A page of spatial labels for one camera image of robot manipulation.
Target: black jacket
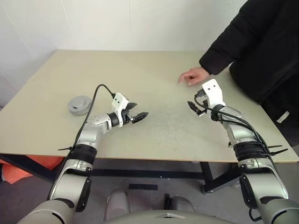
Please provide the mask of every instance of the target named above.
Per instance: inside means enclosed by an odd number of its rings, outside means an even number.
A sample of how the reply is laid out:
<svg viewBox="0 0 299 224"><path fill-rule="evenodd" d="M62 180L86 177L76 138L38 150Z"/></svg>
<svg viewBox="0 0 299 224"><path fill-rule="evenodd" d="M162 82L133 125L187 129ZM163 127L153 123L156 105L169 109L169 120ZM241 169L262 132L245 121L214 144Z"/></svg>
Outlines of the black jacket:
<svg viewBox="0 0 299 224"><path fill-rule="evenodd" d="M298 75L299 0L248 0L199 61L214 75L232 62L233 79L258 103Z"/></svg>

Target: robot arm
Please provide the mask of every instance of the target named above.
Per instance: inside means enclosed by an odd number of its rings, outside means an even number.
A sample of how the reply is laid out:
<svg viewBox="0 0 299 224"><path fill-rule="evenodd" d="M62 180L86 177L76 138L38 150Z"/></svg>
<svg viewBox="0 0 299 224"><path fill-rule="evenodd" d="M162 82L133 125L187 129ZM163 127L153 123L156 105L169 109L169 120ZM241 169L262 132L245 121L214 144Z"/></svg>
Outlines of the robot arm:
<svg viewBox="0 0 299 224"><path fill-rule="evenodd" d="M25 216L19 224L69 224L74 212L85 209L92 183L89 176L93 171L100 140L112 127L122 127L130 121L136 123L148 115L143 112L135 117L130 116L129 110L136 105L129 103L122 94L116 93L112 101L112 113L93 116L87 120L76 145L65 159L48 200Z"/></svg>
<svg viewBox="0 0 299 224"><path fill-rule="evenodd" d="M197 98L205 98L203 104L198 103ZM299 206L288 199L287 190L267 146L253 127L242 119L241 112L225 105L216 80L204 83L194 100L204 110L188 101L192 110L199 116L207 113L212 120L221 122L227 131L230 145L239 161L242 194L245 204L250 208L251 219L262 219L265 224L298 223ZM257 209L261 216L254 219L252 209Z"/></svg>

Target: beige tabletop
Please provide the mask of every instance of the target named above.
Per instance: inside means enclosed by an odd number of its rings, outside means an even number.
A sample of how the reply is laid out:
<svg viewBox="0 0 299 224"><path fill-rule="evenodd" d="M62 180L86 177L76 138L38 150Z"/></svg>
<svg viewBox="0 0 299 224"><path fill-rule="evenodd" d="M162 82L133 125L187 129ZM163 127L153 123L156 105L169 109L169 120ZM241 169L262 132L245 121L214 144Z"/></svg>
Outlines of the beige tabletop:
<svg viewBox="0 0 299 224"><path fill-rule="evenodd" d="M177 84L182 72L198 66L201 55L59 50L0 112L0 153L66 155L57 150L73 144L85 118L70 114L68 102L78 95L92 98L95 87L106 84L138 103L132 115L149 115L134 125L113 128L104 136L97 157L236 162L222 125L207 115L198 118L187 105L200 85ZM299 160L261 106L242 93L227 70L213 77L226 104L243 112L268 145L289 148L274 156L275 162ZM112 112L111 101L101 89L92 114Z"/></svg>

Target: gray floor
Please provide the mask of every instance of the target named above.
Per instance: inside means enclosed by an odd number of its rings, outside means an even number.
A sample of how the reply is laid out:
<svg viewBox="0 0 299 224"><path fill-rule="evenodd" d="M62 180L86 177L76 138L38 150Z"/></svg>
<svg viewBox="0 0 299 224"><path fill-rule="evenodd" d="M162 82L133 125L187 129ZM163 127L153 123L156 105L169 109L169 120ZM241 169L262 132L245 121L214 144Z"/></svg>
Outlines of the gray floor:
<svg viewBox="0 0 299 224"><path fill-rule="evenodd" d="M229 164L211 163L214 177L225 172ZM171 171L200 171L199 164L176 161L129 161L97 160L96 168L148 169ZM279 173L290 198L299 202L299 163L278 164ZM92 177L93 184L88 205L77 213L74 223L99 224L103 220L105 204L114 189L127 191L132 211L162 209L164 193L188 198L197 212L216 216L237 224L253 223L248 217L248 208L243 202L240 188L227 187L213 194L202 195L202 181L186 179ZM157 184L158 190L128 190L129 183ZM50 184L36 177L29 177L10 185L0 184L0 223L15 224L39 203L49 192Z"/></svg>

